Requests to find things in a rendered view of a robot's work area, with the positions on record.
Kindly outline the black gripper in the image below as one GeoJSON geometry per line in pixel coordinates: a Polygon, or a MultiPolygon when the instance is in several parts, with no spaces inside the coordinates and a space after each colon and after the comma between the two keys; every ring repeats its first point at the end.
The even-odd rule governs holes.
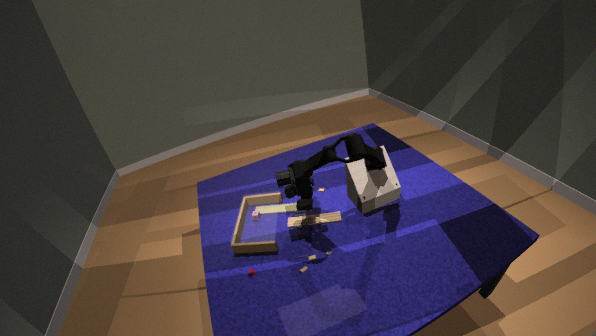
{"type": "Polygon", "coordinates": [[[310,211],[313,208],[313,188],[314,181],[312,178],[309,178],[309,181],[305,184],[298,184],[296,188],[299,188],[301,193],[301,199],[297,201],[297,211],[310,211]]]}

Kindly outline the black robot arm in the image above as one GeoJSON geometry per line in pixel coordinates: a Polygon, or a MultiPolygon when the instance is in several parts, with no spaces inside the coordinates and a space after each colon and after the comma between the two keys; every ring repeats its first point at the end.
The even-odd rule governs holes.
{"type": "Polygon", "coordinates": [[[353,133],[342,137],[339,136],[333,144],[324,146],[323,150],[307,160],[297,160],[288,165],[288,170],[276,172],[277,185],[279,187],[291,184],[286,186],[284,190],[288,199],[293,198],[297,194],[301,196],[299,188],[296,188],[296,185],[307,183],[314,170],[335,161],[350,163],[363,158],[367,171],[381,170],[387,166],[381,147],[376,146],[371,148],[364,144],[360,134],[353,133]],[[342,140],[345,142],[349,159],[337,157],[335,147],[342,140]]]}

